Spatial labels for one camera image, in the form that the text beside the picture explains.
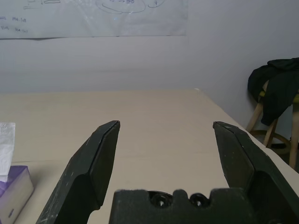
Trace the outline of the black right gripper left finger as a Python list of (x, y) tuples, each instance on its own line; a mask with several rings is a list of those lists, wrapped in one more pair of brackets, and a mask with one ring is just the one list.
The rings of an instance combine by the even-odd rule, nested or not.
[(117, 120), (99, 126), (71, 157), (38, 224), (86, 224), (104, 203), (109, 186), (118, 134)]

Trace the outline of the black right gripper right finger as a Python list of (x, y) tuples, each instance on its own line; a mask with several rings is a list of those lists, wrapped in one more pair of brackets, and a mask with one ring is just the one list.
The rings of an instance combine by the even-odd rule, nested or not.
[(270, 157), (248, 134), (213, 123), (220, 161), (229, 187), (244, 190), (260, 224), (297, 224), (299, 197)]

